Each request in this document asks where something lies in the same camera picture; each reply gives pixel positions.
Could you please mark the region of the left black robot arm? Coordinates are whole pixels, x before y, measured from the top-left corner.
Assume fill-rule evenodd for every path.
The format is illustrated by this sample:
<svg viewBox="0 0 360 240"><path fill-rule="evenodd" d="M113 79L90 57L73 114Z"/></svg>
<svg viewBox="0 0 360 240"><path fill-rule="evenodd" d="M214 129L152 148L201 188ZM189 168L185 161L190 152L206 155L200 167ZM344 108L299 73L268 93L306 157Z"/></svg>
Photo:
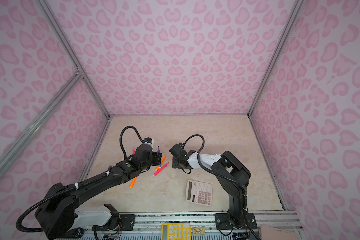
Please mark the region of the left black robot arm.
<svg viewBox="0 0 360 240"><path fill-rule="evenodd" d="M95 231L119 230L122 220L111 204L90 211L80 211L79 207L100 193L131 181L152 166L160 165L161 158L162 153L154 152L149 144L142 144L135 154L108 167L103 173L67 186L55 184L43 200L19 216L16 228L24 233L43 232L50 240L87 226Z"/></svg>

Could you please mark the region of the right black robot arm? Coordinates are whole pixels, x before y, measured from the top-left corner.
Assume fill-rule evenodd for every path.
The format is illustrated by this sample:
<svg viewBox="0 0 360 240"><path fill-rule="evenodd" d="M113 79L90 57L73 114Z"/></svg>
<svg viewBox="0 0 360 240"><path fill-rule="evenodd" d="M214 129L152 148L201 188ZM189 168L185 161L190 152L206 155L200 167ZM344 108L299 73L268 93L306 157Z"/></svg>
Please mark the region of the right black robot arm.
<svg viewBox="0 0 360 240"><path fill-rule="evenodd" d="M248 185L250 171L229 151L207 155L197 151L187 152L183 145L174 145L169 152L173 156L173 168L182 170L202 169L214 175L229 195L229 222L235 229L246 225Z"/></svg>

